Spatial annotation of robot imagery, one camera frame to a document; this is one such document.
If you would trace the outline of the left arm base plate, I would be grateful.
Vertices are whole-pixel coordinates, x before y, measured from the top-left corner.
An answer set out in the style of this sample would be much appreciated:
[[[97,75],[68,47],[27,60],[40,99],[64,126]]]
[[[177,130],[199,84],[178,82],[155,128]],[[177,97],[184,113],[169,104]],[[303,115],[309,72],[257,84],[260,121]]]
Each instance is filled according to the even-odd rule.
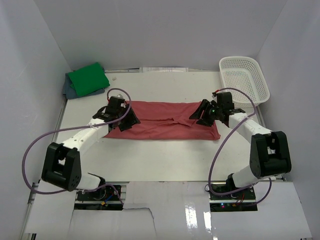
[[[78,191],[76,194],[75,210],[92,211],[122,211],[123,205],[120,202],[117,193],[121,196],[122,186],[106,186],[95,192]]]

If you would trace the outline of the red t-shirt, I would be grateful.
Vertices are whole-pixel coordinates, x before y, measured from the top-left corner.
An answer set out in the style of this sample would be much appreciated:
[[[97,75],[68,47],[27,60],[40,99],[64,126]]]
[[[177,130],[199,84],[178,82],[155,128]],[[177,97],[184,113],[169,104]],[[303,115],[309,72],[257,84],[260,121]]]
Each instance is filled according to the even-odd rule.
[[[189,119],[199,105],[199,102],[133,101],[131,107],[140,123],[125,131],[116,128],[105,137],[126,140],[219,140],[221,135],[215,124],[207,127]]]

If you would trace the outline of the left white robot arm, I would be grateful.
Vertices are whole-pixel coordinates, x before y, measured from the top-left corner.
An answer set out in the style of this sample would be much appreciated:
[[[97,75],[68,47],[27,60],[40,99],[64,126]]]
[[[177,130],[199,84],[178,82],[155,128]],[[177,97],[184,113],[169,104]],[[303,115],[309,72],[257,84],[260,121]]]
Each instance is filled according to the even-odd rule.
[[[108,105],[93,115],[87,128],[47,147],[41,179],[69,192],[88,191],[96,200],[103,198],[106,187],[101,184],[102,178],[82,173],[81,156],[114,129],[123,132],[139,123],[133,109],[121,95],[110,97]]]

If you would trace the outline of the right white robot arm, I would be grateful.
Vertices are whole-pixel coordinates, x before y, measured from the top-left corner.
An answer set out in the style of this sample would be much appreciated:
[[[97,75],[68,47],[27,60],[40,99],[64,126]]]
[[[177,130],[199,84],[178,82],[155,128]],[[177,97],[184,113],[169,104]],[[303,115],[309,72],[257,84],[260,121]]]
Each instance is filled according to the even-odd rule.
[[[205,127],[211,127],[216,121],[220,121],[230,128],[230,133],[213,157],[206,189],[215,196],[228,196],[236,200],[243,195],[244,190],[259,181],[289,173],[292,163],[286,134],[263,127],[252,119],[252,114],[236,108],[231,91],[231,87],[216,90],[212,94],[213,100],[203,99],[189,119],[196,120],[198,125]],[[213,188],[212,173],[215,162],[234,132],[239,133],[250,144],[249,164],[231,173],[225,185]]]

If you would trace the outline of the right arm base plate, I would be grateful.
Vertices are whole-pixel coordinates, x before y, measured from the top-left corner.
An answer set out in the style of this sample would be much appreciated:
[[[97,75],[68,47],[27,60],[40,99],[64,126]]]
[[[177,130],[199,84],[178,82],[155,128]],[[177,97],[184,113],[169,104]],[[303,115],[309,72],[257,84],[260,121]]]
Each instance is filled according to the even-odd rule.
[[[230,194],[215,195],[206,184],[204,190],[209,193],[209,206],[212,213],[256,212],[258,210],[253,187]]]

